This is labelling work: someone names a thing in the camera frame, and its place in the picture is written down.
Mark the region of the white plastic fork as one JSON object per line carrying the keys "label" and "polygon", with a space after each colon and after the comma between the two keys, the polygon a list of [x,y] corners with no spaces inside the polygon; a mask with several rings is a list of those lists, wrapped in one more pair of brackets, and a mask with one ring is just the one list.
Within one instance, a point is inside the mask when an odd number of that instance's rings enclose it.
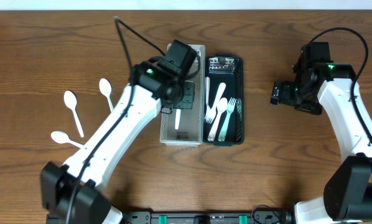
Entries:
{"label": "white plastic fork", "polygon": [[210,113],[210,105],[209,105],[209,93],[210,93],[210,77],[205,77],[205,122],[208,123],[210,120],[209,113]]}
{"label": "white plastic fork", "polygon": [[213,106],[210,108],[210,110],[207,111],[207,115],[206,115],[206,118],[205,118],[205,121],[207,123],[212,123],[212,121],[215,119],[215,116],[216,116],[216,107],[217,107],[217,104],[224,92],[226,88],[226,83],[224,82],[221,82],[218,86],[218,89],[216,91],[216,95],[215,95],[215,100],[214,100],[214,103],[213,103]]}

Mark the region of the pale green plastic fork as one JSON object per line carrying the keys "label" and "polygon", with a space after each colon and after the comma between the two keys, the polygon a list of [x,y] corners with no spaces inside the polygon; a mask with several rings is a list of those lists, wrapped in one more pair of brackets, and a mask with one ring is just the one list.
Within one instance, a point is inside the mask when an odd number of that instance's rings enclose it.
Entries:
{"label": "pale green plastic fork", "polygon": [[234,112],[235,104],[236,104],[236,98],[230,98],[227,104],[227,107],[226,107],[226,117],[221,127],[220,133],[218,135],[218,141],[224,141],[226,138],[228,125],[230,122],[230,116]]}

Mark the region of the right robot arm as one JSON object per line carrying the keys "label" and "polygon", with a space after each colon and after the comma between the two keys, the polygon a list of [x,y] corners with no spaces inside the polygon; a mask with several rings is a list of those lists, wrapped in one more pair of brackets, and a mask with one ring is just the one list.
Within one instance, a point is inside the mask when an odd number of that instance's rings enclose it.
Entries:
{"label": "right robot arm", "polygon": [[372,222],[372,120],[352,66],[334,63],[328,43],[310,42],[292,71],[293,82],[274,83],[270,104],[314,115],[325,111],[342,158],[322,196],[294,205],[293,222]]}

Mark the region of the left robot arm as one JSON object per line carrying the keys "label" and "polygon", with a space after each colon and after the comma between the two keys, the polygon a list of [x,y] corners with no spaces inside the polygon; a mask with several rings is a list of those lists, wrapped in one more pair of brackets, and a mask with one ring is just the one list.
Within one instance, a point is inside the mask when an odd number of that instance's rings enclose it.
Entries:
{"label": "left robot arm", "polygon": [[203,72],[204,56],[204,45],[175,40],[164,56],[131,67],[130,82],[92,137],[61,166],[42,169],[42,206],[64,223],[121,223],[124,213],[103,195],[111,175],[162,108],[191,108],[187,87]]}

